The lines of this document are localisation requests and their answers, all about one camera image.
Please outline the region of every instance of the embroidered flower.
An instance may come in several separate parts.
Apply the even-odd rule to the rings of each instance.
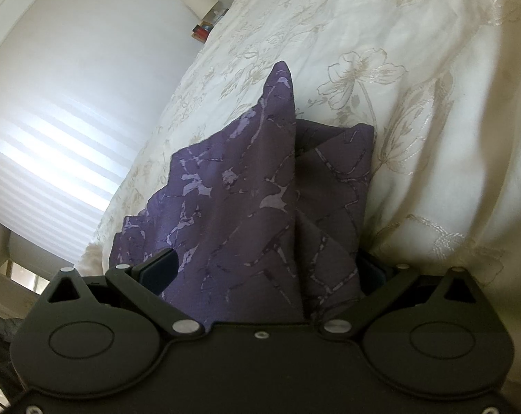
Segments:
[[[329,106],[339,110],[347,105],[356,81],[387,85],[405,72],[404,67],[387,63],[387,53],[382,49],[369,49],[361,55],[352,51],[341,55],[337,64],[328,67],[329,82],[320,85],[318,93],[328,96]]]

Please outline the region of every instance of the window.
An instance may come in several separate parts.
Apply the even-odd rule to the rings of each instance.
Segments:
[[[7,260],[0,267],[0,274],[5,275],[8,279],[11,279],[25,288],[34,291],[36,294],[42,294],[50,282],[11,260]]]

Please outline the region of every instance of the fabric fold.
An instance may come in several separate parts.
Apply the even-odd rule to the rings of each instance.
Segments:
[[[115,237],[110,267],[172,247],[162,298],[213,322],[301,322],[361,297],[355,256],[373,128],[296,120],[276,63],[258,103],[172,156],[167,185]]]

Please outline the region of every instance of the lampshade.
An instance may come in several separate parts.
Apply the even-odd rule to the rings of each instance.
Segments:
[[[218,0],[182,0],[196,14],[203,19],[209,11],[218,3]]]

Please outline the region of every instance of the white bedspread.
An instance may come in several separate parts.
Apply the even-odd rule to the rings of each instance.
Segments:
[[[102,272],[170,156],[253,105],[278,60],[297,116],[376,126],[363,247],[429,273],[467,267],[509,329],[521,406],[521,0],[237,0],[136,159],[79,268]]]

